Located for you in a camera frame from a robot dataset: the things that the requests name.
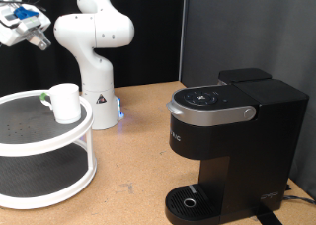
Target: white mug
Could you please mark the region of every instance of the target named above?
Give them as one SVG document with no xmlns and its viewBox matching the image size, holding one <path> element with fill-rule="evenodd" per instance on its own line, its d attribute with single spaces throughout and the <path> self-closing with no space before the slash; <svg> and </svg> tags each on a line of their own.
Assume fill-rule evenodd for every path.
<svg viewBox="0 0 316 225">
<path fill-rule="evenodd" d="M 49 95 L 51 103 L 45 97 Z M 79 87 L 75 84 L 59 84 L 39 96 L 41 102 L 53 110 L 60 124 L 70 124 L 81 118 Z"/>
</svg>

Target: silver trim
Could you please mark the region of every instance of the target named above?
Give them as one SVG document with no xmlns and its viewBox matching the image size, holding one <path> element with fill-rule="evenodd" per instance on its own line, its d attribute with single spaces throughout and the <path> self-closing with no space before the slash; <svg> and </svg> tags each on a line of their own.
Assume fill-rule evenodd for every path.
<svg viewBox="0 0 316 225">
<path fill-rule="evenodd" d="M 194 188 L 194 186 L 189 185 L 189 188 L 191 190 L 192 193 L 197 193 L 196 189 Z"/>
<path fill-rule="evenodd" d="M 175 95 L 182 90 L 183 89 L 178 90 L 173 94 L 171 102 L 167 104 L 167 108 L 174 118 L 186 124 L 195 126 L 215 126 L 244 122 L 254 118 L 257 112 L 252 106 L 211 111 L 190 109 L 175 101 Z"/>
<path fill-rule="evenodd" d="M 186 204 L 186 202 L 192 202 L 194 205 L 192 205 L 192 206 L 189 206 L 189 205 L 187 205 Z M 197 202 L 194 200 L 194 199 L 192 199 L 192 198 L 186 198 L 185 200 L 184 200 L 184 205 L 185 205 L 185 207 L 187 207 L 187 208 L 193 208 L 193 207 L 196 207 L 196 205 L 197 205 Z"/>
</svg>

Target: coffee maker handle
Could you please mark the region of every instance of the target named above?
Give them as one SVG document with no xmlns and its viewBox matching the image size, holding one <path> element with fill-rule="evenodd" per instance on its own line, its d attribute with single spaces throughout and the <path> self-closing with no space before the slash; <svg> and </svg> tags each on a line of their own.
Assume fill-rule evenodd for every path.
<svg viewBox="0 0 316 225">
<path fill-rule="evenodd" d="M 175 114 L 175 115 L 181 115 L 183 114 L 182 111 L 178 110 L 177 108 L 174 107 L 174 105 L 172 104 L 172 101 L 169 102 L 167 105 L 167 108 L 169 109 L 169 111 L 172 113 L 172 114 Z"/>
</svg>

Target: two-tier stand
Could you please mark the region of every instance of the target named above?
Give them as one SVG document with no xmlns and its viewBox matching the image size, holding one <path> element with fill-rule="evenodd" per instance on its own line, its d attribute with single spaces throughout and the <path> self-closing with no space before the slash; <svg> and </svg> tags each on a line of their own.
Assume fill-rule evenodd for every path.
<svg viewBox="0 0 316 225">
<path fill-rule="evenodd" d="M 93 179 L 92 108 L 80 97 L 81 119 L 59 124 L 40 102 L 45 90 L 0 98 L 0 206 L 50 206 Z"/>
</svg>

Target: black tray surface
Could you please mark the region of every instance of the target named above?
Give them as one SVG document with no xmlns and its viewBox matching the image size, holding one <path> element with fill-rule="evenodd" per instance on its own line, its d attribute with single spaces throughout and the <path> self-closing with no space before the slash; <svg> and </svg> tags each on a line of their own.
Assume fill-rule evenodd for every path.
<svg viewBox="0 0 316 225">
<path fill-rule="evenodd" d="M 9 101 L 0 104 L 0 143 L 26 144 L 51 139 L 74 129 L 86 116 L 81 106 L 77 122 L 59 124 L 50 108 L 41 103 L 40 96 Z"/>
<path fill-rule="evenodd" d="M 87 170 L 87 152 L 74 143 L 39 155 L 0 157 L 0 194 L 48 195 L 73 185 Z"/>
</svg>

